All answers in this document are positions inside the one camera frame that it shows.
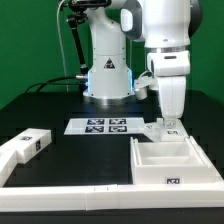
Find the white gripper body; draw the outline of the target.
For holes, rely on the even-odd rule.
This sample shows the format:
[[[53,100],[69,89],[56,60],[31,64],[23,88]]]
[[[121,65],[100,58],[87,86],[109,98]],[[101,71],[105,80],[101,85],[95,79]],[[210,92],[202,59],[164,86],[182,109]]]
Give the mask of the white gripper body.
[[[183,114],[186,76],[190,73],[189,56],[188,50],[147,55],[148,69],[157,81],[164,119],[178,119]]]

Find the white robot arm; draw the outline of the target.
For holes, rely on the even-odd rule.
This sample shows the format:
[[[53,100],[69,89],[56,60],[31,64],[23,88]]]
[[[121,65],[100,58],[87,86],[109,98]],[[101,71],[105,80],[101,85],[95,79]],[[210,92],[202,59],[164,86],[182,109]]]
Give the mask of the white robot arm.
[[[202,21],[200,0],[69,0],[76,24],[88,21],[93,65],[84,98],[101,104],[158,92],[162,123],[174,126],[184,111],[190,73],[190,37]],[[135,79],[126,42],[142,42],[145,71]]]

